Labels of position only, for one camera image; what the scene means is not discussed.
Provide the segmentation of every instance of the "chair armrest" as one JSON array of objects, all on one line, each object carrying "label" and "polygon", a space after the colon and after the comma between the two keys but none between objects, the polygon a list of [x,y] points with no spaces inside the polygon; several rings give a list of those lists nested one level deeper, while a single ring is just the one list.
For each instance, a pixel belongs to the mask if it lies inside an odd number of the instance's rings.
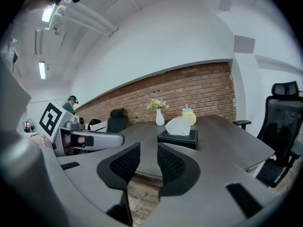
[{"label": "chair armrest", "polygon": [[303,152],[303,144],[299,141],[296,141],[290,149],[290,156],[294,159],[298,159]]},{"label": "chair armrest", "polygon": [[249,120],[238,120],[238,121],[234,121],[233,123],[237,126],[242,126],[242,125],[251,124],[251,121],[249,121]]}]

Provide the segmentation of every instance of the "person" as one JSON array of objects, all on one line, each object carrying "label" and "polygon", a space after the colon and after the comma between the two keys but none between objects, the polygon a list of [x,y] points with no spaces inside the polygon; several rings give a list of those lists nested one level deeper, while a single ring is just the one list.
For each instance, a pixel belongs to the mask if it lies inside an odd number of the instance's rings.
[{"label": "person", "polygon": [[75,115],[75,110],[74,110],[74,104],[77,104],[78,103],[78,100],[77,98],[72,95],[72,96],[69,96],[69,98],[67,99],[67,102],[65,104],[63,104],[63,108],[70,112],[71,114]]}]

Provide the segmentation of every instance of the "white vase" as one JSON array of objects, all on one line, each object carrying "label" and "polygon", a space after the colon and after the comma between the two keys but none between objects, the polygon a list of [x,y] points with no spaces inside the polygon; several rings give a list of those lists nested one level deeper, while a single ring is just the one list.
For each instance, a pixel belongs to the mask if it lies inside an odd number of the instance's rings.
[{"label": "white vase", "polygon": [[158,126],[164,125],[164,118],[163,115],[161,114],[161,109],[156,109],[157,116],[156,116],[156,123]]}]

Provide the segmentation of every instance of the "fluorescent light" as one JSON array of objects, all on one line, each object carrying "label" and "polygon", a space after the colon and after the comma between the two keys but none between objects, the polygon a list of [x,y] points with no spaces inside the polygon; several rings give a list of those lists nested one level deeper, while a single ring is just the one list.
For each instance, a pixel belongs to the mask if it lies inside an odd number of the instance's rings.
[{"label": "fluorescent light", "polygon": [[45,63],[39,62],[40,76],[42,80],[45,80]]},{"label": "fluorescent light", "polygon": [[54,8],[55,8],[55,6],[53,6],[52,8],[44,10],[43,15],[42,15],[42,19],[41,19],[43,22],[48,23],[49,20],[51,20],[51,16],[53,14],[53,9]]}]

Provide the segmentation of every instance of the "wooden floor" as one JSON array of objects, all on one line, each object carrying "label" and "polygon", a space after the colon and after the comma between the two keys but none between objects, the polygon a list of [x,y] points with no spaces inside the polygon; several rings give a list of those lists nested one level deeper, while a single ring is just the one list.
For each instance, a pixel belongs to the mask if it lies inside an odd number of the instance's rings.
[{"label": "wooden floor", "polygon": [[281,180],[278,186],[275,188],[269,188],[269,190],[275,195],[280,195],[288,191],[293,186],[297,174],[299,173],[302,167],[302,161],[303,161],[302,157],[294,161],[293,167],[289,170],[287,175]]},{"label": "wooden floor", "polygon": [[140,227],[159,203],[158,193],[162,180],[135,174],[128,184],[127,193],[133,216],[133,226]]}]

